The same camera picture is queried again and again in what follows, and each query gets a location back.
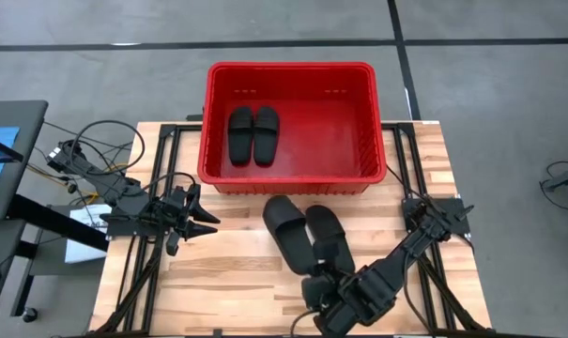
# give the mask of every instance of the wooden tabletop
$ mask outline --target wooden tabletop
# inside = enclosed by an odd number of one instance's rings
[[[142,185],[151,177],[160,125],[161,122],[138,124],[138,131],[146,140],[146,153],[128,171],[128,177],[139,179]],[[440,125],[437,122],[414,122],[414,126],[428,192],[435,197],[456,195]],[[383,136],[388,165],[398,173],[392,133],[383,131]],[[412,187],[417,189],[408,140],[405,138],[403,142]],[[176,171],[192,174],[196,180],[199,144],[200,132],[184,132],[176,166]],[[139,156],[140,148],[136,140],[131,159]],[[170,148],[168,140],[162,174],[165,173]],[[186,179],[176,177],[174,185],[187,186],[189,181]],[[390,174],[356,196],[290,197],[301,209],[321,204],[336,213],[346,231],[357,267],[369,265],[388,254],[406,234],[400,208],[402,186]],[[203,184],[201,204],[221,219],[219,232],[193,238],[189,242],[180,241],[175,257],[166,253],[162,255],[151,334],[212,334],[213,329],[223,329],[223,334],[235,335],[289,333],[294,318],[306,310],[300,295],[302,277],[289,270],[263,223],[261,213],[268,198],[268,195],[221,195],[212,186]],[[103,324],[115,309],[129,243],[130,238],[117,238],[109,246],[91,330]],[[489,326],[471,249],[453,238],[441,243],[440,250],[450,289],[478,322]],[[135,253],[134,248],[125,290],[129,288]],[[409,271],[408,279],[411,299],[422,310],[422,292],[415,266]],[[443,325],[440,298],[433,285],[432,290],[438,324]],[[135,312],[135,329],[141,327],[143,306],[140,304],[144,303],[145,296],[146,291],[143,290]],[[305,317],[297,325],[296,333],[318,334],[318,331],[312,319]],[[403,292],[400,292],[394,308],[373,326],[357,325],[350,333],[425,333],[425,328],[410,311]]]

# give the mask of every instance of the metal stand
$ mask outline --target metal stand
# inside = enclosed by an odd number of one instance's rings
[[[63,238],[76,240],[102,251],[108,250],[108,240],[101,231],[93,229],[83,223],[75,221],[49,207],[42,206],[26,197],[15,194],[8,208],[8,217],[12,219],[25,220],[41,229],[52,231]],[[15,255],[28,258],[16,299],[10,310],[11,316],[22,316],[25,323],[34,321],[38,317],[38,312],[33,308],[25,307],[31,286],[33,285],[34,275],[30,273],[33,260],[36,257],[38,243],[41,232],[34,243],[25,241],[19,242]]]
[[[381,129],[384,131],[392,131],[394,134],[394,143],[396,146],[396,150],[398,152],[398,160],[400,162],[400,166],[401,166],[401,176],[403,178],[403,180],[405,182],[409,182],[408,180],[408,169],[407,169],[407,160],[405,159],[404,156],[404,149],[403,149],[403,144],[402,144],[402,140],[401,140],[401,131],[403,131],[409,140],[409,145],[410,145],[410,150],[411,150],[411,156],[412,156],[412,160],[414,162],[415,165],[415,172],[417,175],[417,179],[418,179],[418,184],[420,185],[419,190],[420,193],[426,193],[425,190],[425,180],[423,178],[423,171],[422,171],[422,166],[421,166],[421,161],[419,158],[419,152],[417,150],[417,141],[415,139],[415,133],[414,131],[412,131],[412,124],[411,123],[382,123],[381,124]],[[156,153],[156,157],[154,160],[154,167],[152,170],[152,177],[151,179],[156,179],[157,177],[159,177],[161,174],[168,174],[170,172],[173,172],[175,170],[175,165],[177,163],[177,152],[179,150],[179,141],[181,139],[181,133],[182,132],[186,132],[186,131],[201,131],[202,130],[202,125],[162,125],[161,126],[161,131],[160,131],[160,137],[159,137],[159,141],[157,144],[157,153]],[[171,149],[170,149],[170,154],[169,154],[169,160],[168,160],[168,164],[167,164],[167,173],[161,173],[161,163],[162,160],[164,158],[164,151],[165,151],[165,145],[166,145],[166,140],[168,137],[173,137],[172,139],[172,143],[171,143]],[[173,189],[173,178],[169,177],[168,179],[165,179],[165,185],[164,185],[164,193],[169,193],[171,190]],[[156,185],[153,186],[150,189],[150,195],[156,195],[157,194],[157,188]],[[410,198],[411,193],[410,193],[410,189],[408,188],[408,186],[406,187],[405,190],[405,195],[406,198]],[[138,246],[138,252],[136,255],[136,260],[135,260],[135,265],[133,268],[133,277],[132,277],[132,282],[134,283],[135,281],[139,281],[139,279],[142,277],[142,266],[144,265],[144,257],[146,257],[146,250],[147,250],[147,237],[141,237],[141,243]],[[441,255],[440,255],[440,251],[438,250],[434,250],[432,252],[433,258],[434,258],[434,270],[437,272],[439,278],[443,281],[443,283],[445,283],[446,279],[444,276],[444,269],[442,267],[442,260],[441,260]],[[435,309],[434,309],[434,302],[432,300],[432,294],[431,294],[431,289],[430,289],[430,284],[429,284],[429,280],[427,278],[427,273],[425,270],[423,270],[423,268],[420,268],[420,282],[421,282],[421,286],[422,286],[422,296],[423,296],[423,303],[425,306],[425,313],[428,319],[428,323],[432,328],[437,328],[437,322],[436,322],[436,313],[435,313]],[[142,323],[142,329],[141,331],[131,331],[132,330],[132,323],[133,323],[133,314],[135,313],[135,306],[136,306],[136,300],[132,300],[131,301],[131,305],[129,306],[129,310],[127,311],[127,313],[125,314],[125,325],[123,327],[123,333],[128,333],[129,332],[136,332],[136,333],[140,333],[140,332],[149,332],[150,329],[150,323],[152,321],[152,311],[154,309],[154,299],[155,299],[155,295],[156,295],[156,287],[158,284],[158,271],[152,271],[148,277],[148,290],[147,290],[147,294],[146,294],[146,303],[145,303],[145,307],[143,310],[143,323]],[[447,320],[447,328],[453,328],[454,327],[454,321],[453,321],[453,314],[452,314],[452,309],[451,307],[448,305],[448,302],[445,299],[442,299],[442,304],[444,307],[444,313],[445,313],[445,317]]]

